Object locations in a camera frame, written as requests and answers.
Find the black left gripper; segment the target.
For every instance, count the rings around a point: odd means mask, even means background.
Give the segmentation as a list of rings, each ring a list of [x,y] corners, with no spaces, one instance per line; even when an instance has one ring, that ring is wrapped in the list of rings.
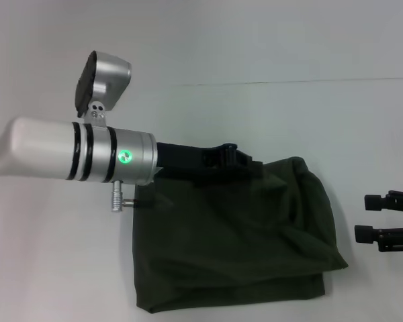
[[[156,179],[183,180],[202,185],[220,182],[226,173],[255,178],[263,175],[263,163],[241,152],[236,144],[198,148],[159,142],[156,146]]]

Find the dark green FREE t-shirt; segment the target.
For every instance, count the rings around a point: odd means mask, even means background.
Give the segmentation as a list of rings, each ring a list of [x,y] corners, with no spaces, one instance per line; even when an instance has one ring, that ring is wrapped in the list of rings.
[[[328,195],[300,157],[226,184],[160,178],[135,197],[136,304],[149,313],[313,299],[325,272],[347,267]]]

